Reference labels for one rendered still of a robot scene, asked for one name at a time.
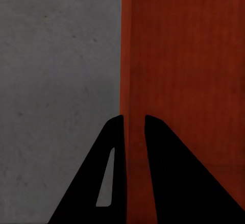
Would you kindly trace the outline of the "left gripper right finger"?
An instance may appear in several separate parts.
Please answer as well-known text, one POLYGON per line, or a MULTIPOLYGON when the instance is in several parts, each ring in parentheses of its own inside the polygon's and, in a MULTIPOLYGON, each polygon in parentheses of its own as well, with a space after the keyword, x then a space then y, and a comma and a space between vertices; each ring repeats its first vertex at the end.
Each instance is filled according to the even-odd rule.
POLYGON ((158 224, 245 224, 245 211, 168 127, 145 116, 158 224))

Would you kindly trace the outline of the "storage box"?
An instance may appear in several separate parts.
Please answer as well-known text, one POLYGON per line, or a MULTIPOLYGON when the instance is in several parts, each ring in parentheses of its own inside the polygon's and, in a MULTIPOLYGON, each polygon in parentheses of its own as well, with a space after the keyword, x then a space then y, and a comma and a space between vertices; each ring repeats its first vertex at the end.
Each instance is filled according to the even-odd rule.
POLYGON ((158 224, 145 116, 245 211, 245 0, 121 0, 125 224, 158 224))

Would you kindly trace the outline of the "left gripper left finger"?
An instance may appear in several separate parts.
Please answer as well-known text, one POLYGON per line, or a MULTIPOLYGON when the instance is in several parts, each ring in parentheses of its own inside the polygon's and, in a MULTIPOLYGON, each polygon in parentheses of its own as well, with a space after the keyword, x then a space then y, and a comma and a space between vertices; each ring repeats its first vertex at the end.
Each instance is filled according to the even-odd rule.
POLYGON ((124 117, 107 121, 48 224, 125 224, 124 117), (96 207, 115 148, 112 200, 96 207))

